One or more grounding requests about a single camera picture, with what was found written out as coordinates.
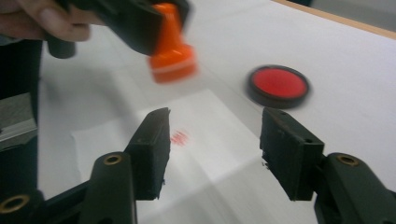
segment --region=red ink pad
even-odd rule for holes
[[[309,92],[305,76],[281,66],[265,65],[248,77],[247,93],[260,105],[273,108],[292,108],[303,102]]]

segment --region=sheet of paper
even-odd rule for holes
[[[161,199],[141,203],[139,216],[154,215],[204,186],[236,172],[262,152],[259,139],[211,91],[200,91],[178,100],[140,111],[168,107],[171,127],[171,155]],[[89,130],[73,132],[81,180],[89,179],[93,162],[111,151],[122,151],[137,127],[134,118],[119,118]]]

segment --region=tabletop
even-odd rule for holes
[[[155,83],[147,57],[106,27],[92,27],[72,59],[44,54],[39,187],[46,198],[87,179],[93,148],[123,150],[145,113],[169,106],[171,127],[187,130],[191,144],[173,150],[161,199],[138,204],[141,223],[317,223],[313,202],[290,202],[262,167],[263,106],[245,87],[248,73],[265,64],[309,80],[305,102],[285,111],[326,144],[325,155],[354,155],[396,190],[394,39],[268,0],[191,3],[185,41],[199,70],[185,80]]]

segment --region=red ink mark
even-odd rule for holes
[[[186,146],[186,143],[188,140],[189,140],[189,137],[181,131],[177,131],[171,137],[171,142],[175,145],[180,146],[180,147]]]

